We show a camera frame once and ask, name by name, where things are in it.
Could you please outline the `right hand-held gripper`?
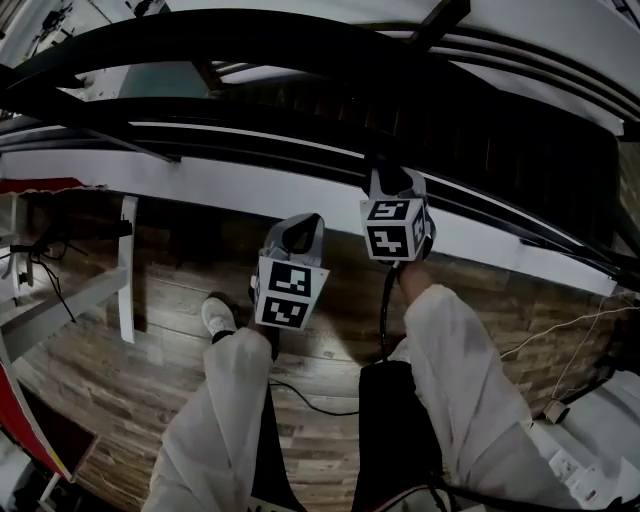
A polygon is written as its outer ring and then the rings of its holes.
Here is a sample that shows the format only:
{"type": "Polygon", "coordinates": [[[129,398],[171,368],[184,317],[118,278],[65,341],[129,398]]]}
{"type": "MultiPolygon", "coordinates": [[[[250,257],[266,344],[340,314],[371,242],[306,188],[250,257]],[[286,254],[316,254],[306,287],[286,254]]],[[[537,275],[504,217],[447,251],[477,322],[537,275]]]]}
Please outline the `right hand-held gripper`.
{"type": "Polygon", "coordinates": [[[424,259],[432,249],[432,219],[423,200],[427,198],[426,180],[413,169],[400,169],[395,178],[396,192],[387,194],[374,168],[370,200],[360,202],[369,257],[391,263],[424,259]]]}

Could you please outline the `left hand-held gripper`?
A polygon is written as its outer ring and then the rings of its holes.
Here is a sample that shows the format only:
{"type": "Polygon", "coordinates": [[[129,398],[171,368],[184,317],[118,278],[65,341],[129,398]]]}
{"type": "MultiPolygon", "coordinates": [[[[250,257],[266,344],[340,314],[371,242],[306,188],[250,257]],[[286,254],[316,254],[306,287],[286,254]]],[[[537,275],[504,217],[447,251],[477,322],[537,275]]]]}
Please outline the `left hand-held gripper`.
{"type": "Polygon", "coordinates": [[[305,329],[329,276],[328,270],[314,267],[321,265],[324,227],[324,219],[318,213],[294,215],[271,227],[257,267],[257,324],[305,329]]]}

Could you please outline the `dark blue cloth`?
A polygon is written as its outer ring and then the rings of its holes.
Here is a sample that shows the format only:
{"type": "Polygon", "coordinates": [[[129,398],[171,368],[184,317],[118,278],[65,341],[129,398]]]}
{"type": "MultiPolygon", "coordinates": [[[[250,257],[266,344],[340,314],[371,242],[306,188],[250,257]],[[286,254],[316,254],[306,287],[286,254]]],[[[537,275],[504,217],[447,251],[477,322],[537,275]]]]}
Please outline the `dark blue cloth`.
{"type": "Polygon", "coordinates": [[[399,196],[413,186],[412,177],[397,163],[384,156],[375,159],[380,190],[385,195],[399,196]]]}

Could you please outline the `dark wooden railing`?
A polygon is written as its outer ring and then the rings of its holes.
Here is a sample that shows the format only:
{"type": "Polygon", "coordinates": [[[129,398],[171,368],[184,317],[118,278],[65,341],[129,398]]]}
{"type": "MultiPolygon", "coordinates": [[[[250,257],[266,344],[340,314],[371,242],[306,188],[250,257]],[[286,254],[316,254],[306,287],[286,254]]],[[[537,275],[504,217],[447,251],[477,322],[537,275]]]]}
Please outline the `dark wooden railing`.
{"type": "Polygon", "coordinates": [[[364,144],[309,125],[306,117],[254,117],[213,96],[134,96],[84,101],[61,89],[82,72],[130,65],[204,63],[210,57],[251,69],[314,77],[358,91],[397,91],[418,99],[461,96],[488,105],[500,90],[438,55],[368,29],[270,11],[224,10],[140,18],[78,36],[16,68],[0,69],[0,168],[38,186],[104,187],[209,204],[268,217],[314,211],[334,230],[358,231],[356,203],[384,156],[426,180],[437,226],[434,248],[492,266],[521,261],[530,275],[605,294],[640,293],[640,227],[619,196],[609,246],[579,239],[494,196],[364,144]]]}

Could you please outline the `person's right forearm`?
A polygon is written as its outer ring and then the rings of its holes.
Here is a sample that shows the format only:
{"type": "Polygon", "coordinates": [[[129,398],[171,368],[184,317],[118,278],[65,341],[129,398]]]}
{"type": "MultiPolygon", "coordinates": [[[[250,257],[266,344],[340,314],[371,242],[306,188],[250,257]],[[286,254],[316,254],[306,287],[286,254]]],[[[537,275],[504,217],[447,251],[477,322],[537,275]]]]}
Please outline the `person's right forearm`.
{"type": "Polygon", "coordinates": [[[434,283],[421,261],[406,264],[398,282],[414,382],[453,482],[485,496],[577,508],[528,436],[530,408],[476,313],[434,283]]]}

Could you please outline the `person's left forearm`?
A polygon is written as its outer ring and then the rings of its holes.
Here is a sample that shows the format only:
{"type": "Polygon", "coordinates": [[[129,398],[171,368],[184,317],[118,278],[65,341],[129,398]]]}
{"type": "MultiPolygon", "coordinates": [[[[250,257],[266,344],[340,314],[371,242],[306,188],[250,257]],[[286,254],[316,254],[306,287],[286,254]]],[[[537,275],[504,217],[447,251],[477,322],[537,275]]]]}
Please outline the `person's left forearm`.
{"type": "Polygon", "coordinates": [[[205,381],[162,436],[142,512],[247,512],[271,354],[249,328],[205,350],[205,381]]]}

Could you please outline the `dark wooden staircase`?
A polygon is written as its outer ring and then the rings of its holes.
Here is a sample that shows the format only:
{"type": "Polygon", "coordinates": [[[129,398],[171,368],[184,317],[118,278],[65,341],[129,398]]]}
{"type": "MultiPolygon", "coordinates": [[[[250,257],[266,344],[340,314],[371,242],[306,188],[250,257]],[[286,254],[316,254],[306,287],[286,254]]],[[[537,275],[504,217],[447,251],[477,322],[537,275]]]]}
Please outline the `dark wooden staircase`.
{"type": "Polygon", "coordinates": [[[314,77],[227,85],[212,96],[254,117],[306,117],[367,152],[487,193],[581,240],[613,242],[617,144],[553,107],[509,93],[470,106],[459,95],[418,99],[314,77]]]}

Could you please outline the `person's black trousers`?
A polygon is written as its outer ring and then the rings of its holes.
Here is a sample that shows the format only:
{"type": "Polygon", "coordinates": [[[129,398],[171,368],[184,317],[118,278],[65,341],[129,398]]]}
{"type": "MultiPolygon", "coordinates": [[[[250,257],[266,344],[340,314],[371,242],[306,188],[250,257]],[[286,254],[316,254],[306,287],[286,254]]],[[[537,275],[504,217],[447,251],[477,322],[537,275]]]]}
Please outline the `person's black trousers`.
{"type": "MultiPolygon", "coordinates": [[[[277,357],[279,334],[274,328],[249,325],[271,345],[277,357]]],[[[437,508],[432,486],[442,472],[441,450],[427,410],[416,395],[411,367],[384,361],[363,368],[359,378],[360,469],[352,512],[437,508]]],[[[248,509],[276,506],[304,512],[289,484],[268,384],[248,509]]]]}

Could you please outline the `red covered table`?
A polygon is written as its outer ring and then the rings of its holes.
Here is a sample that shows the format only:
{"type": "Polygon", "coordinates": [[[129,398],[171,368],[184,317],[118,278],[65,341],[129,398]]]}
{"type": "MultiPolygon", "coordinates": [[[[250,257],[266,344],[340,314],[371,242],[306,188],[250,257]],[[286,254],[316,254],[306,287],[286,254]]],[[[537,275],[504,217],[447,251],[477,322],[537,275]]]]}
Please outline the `red covered table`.
{"type": "Polygon", "coordinates": [[[134,232],[132,236],[117,236],[118,261],[115,268],[66,293],[58,291],[54,298],[0,324],[0,427],[5,428],[29,455],[53,472],[53,481],[59,478],[74,481],[77,467],[67,467],[56,453],[25,398],[13,362],[56,334],[66,323],[114,294],[118,296],[121,338],[130,344],[134,342],[133,259],[137,206],[136,197],[123,197],[118,221],[122,217],[129,219],[134,232]]]}

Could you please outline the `white desk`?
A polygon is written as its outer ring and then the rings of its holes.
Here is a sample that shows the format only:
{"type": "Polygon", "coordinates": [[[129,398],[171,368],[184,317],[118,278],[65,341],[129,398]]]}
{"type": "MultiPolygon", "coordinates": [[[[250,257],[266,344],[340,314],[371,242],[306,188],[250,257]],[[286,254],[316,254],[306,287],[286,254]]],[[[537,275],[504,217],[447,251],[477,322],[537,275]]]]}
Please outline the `white desk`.
{"type": "Polygon", "coordinates": [[[542,419],[528,430],[548,465],[560,448],[579,463],[566,482],[556,478],[587,510],[640,496],[640,376],[616,372],[568,406],[560,424],[542,419]]]}

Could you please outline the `white power socket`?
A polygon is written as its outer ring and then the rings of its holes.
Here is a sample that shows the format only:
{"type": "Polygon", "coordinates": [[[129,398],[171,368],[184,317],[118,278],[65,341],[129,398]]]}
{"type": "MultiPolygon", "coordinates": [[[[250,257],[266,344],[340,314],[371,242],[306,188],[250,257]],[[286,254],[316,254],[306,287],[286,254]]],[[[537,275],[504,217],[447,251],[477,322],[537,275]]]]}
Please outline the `white power socket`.
{"type": "Polygon", "coordinates": [[[550,458],[549,466],[561,482],[569,480],[580,469],[579,463],[562,448],[550,458]]]}

